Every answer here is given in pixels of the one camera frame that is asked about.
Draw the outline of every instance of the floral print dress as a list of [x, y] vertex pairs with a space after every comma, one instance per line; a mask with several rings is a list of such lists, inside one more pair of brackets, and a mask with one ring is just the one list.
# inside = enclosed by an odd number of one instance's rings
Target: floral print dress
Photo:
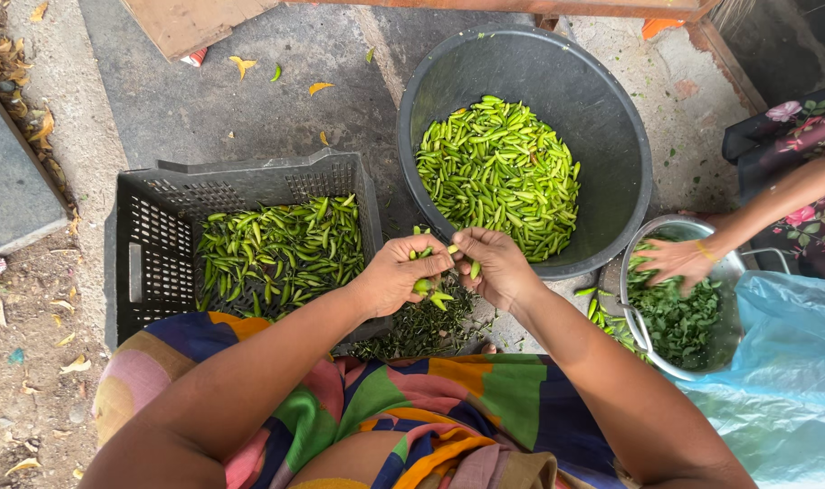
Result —
[[[791, 100], [726, 129], [723, 157], [738, 166], [742, 205], [806, 162], [825, 156], [825, 89]], [[774, 247], [793, 273], [825, 278], [825, 196], [757, 234], [754, 249]], [[773, 253], [756, 255], [764, 270], [782, 270]]]

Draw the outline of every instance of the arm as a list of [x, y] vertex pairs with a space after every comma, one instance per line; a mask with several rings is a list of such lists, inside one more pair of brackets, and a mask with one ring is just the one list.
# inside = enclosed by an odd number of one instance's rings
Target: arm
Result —
[[511, 312], [578, 390], [615, 455], [646, 487], [754, 487], [711, 424], [674, 385], [544, 286], [503, 233], [455, 234], [461, 281]]
[[[410, 250], [433, 255], [409, 261]], [[371, 317], [394, 313], [419, 278], [451, 267], [429, 234], [392, 239], [349, 285], [329, 292], [199, 364], [136, 414], [99, 451], [92, 487], [225, 487], [222, 462], [249, 440], [331, 347]]]
[[[825, 195], [825, 158], [804, 164], [783, 180], [754, 197], [750, 202], [735, 211], [726, 224], [701, 244], [713, 258], [721, 259], [730, 251], [753, 238], [756, 233], [766, 228], [790, 212], [807, 206]], [[638, 265], [638, 270], [659, 270], [650, 280], [650, 284], [659, 283], [675, 275], [683, 275], [682, 293], [689, 290], [711, 273], [714, 262], [705, 257], [696, 243], [684, 241], [670, 243], [656, 241], [657, 250], [638, 251], [639, 256], [653, 260]]]

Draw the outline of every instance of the hand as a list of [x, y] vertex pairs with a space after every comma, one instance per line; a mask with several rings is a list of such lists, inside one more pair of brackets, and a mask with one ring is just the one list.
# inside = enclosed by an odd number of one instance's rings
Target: hand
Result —
[[[452, 242], [458, 246], [455, 263], [461, 285], [470, 287], [494, 307], [516, 315], [525, 300], [544, 289], [542, 281], [529, 267], [527, 259], [506, 234], [473, 227], [456, 232]], [[470, 263], [458, 261], [466, 255], [482, 264], [482, 272], [470, 278]]]
[[714, 268], [714, 262], [699, 250], [695, 240], [678, 243], [660, 239], [648, 239], [647, 241], [656, 246], [657, 250], [636, 251], [634, 254], [653, 259], [639, 264], [635, 270], [659, 270], [657, 275], [648, 280], [648, 287], [663, 282], [669, 277], [683, 275], [681, 295], [687, 297], [693, 290], [693, 285], [702, 282]]
[[[433, 247], [429, 257], [410, 260], [411, 250], [424, 251], [428, 246]], [[437, 279], [453, 264], [449, 250], [432, 235], [391, 239], [346, 288], [363, 307], [366, 318], [388, 316], [406, 301], [421, 302], [422, 297], [412, 292], [419, 278]]]

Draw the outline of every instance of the black plastic basin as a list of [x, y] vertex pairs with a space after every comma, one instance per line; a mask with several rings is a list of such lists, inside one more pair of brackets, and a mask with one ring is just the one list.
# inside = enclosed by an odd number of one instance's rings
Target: black plastic basin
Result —
[[515, 24], [467, 29], [442, 41], [419, 64], [397, 115], [406, 183], [436, 236], [455, 228], [437, 210], [416, 170], [415, 151], [433, 120], [445, 120], [482, 95], [524, 101], [581, 161], [577, 229], [560, 255], [533, 264], [540, 278], [571, 278], [623, 250], [650, 200], [651, 161], [642, 119], [620, 83], [566, 38]]

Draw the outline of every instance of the black plastic crate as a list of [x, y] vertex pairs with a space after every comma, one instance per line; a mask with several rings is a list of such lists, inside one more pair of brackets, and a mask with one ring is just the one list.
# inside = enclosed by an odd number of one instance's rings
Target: black plastic crate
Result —
[[[159, 161], [155, 169], [120, 172], [114, 210], [105, 221], [108, 347], [115, 350], [153, 321], [195, 311], [195, 296], [204, 283], [195, 247], [203, 233], [199, 222], [210, 214], [349, 192], [358, 202], [368, 264], [382, 248], [382, 228], [373, 181], [358, 153], [324, 149], [310, 157], [200, 165]], [[247, 282], [230, 306], [251, 310], [251, 291], [261, 294], [264, 284]], [[214, 297], [208, 309], [217, 310], [220, 300]], [[273, 312], [275, 305], [266, 309], [266, 314]], [[369, 339], [390, 329], [391, 317], [378, 317], [343, 341]]]

